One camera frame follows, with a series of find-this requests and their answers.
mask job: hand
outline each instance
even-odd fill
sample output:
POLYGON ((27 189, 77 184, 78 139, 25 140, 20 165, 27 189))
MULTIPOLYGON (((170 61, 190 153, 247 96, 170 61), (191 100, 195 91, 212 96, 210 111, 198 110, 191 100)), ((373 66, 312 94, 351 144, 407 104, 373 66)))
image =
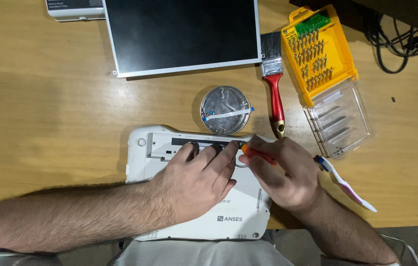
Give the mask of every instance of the hand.
POLYGON ((223 200, 237 182, 230 179, 238 151, 235 141, 218 155, 213 146, 198 154, 196 146, 183 145, 168 165, 148 182, 152 186, 150 190, 157 197, 162 195, 164 205, 172 208, 176 224, 205 214, 223 200))
POLYGON ((248 146, 274 158, 279 165, 273 166, 260 156, 239 157, 274 202, 292 212, 307 210, 315 204, 322 191, 318 183, 319 168, 303 147, 287 137, 265 142, 257 136, 248 146))

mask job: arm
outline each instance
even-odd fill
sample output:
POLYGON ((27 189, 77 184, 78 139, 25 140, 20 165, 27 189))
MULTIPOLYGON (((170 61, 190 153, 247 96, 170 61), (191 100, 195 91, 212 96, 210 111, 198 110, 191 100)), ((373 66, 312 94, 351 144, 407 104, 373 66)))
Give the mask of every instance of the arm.
POLYGON ((274 202, 290 211, 331 258, 369 264, 398 262, 395 253, 361 217, 332 199, 319 185, 319 168, 311 154, 288 138, 268 143, 255 137, 249 147, 268 154, 273 167, 261 157, 242 155, 274 202))
POLYGON ((185 144, 152 180, 106 188, 58 188, 0 201, 0 248, 59 252, 139 235, 200 217, 235 185, 238 145, 185 144))

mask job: brush bristles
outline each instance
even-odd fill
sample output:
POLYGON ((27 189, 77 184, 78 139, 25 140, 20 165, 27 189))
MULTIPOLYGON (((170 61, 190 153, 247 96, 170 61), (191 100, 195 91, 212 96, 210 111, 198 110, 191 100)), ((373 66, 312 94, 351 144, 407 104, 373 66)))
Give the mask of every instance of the brush bristles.
POLYGON ((281 57, 281 31, 261 34, 260 40, 265 59, 281 57))

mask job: wooden desk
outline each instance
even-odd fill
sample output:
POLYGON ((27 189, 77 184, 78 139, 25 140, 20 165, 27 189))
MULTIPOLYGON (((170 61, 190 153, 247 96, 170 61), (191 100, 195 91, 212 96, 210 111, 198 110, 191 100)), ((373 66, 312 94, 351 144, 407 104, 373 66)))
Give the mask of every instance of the wooden desk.
MULTIPOLYGON (((296 8, 261 0, 261 32, 280 29, 296 8)), ((418 57, 400 74, 385 74, 363 34, 344 31, 377 137, 332 162, 378 213, 350 202, 328 176, 322 183, 373 226, 418 225, 418 57)), ((384 54, 386 62, 399 64, 384 54)), ((56 185, 124 180, 130 131, 154 123, 208 132, 194 109, 198 93, 215 85, 240 88, 255 107, 243 132, 273 136, 256 67, 126 81, 112 75, 113 66, 106 21, 59 23, 42 1, 0 0, 0 199, 56 185)), ((280 93, 288 136, 318 154, 288 71, 280 93)), ((282 227, 279 221, 292 226, 284 213, 272 213, 278 218, 270 228, 282 227)))

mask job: hairy forearm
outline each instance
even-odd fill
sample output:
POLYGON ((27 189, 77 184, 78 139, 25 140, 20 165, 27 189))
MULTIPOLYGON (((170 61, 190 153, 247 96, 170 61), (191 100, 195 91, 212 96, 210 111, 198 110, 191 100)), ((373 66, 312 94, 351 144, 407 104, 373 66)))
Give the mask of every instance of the hairy forearm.
POLYGON ((365 220, 323 190, 312 209, 293 214, 304 223, 328 257, 371 264, 399 262, 391 248, 365 220))
POLYGON ((173 225, 172 210, 148 185, 58 188, 0 201, 0 248, 59 252, 173 225))

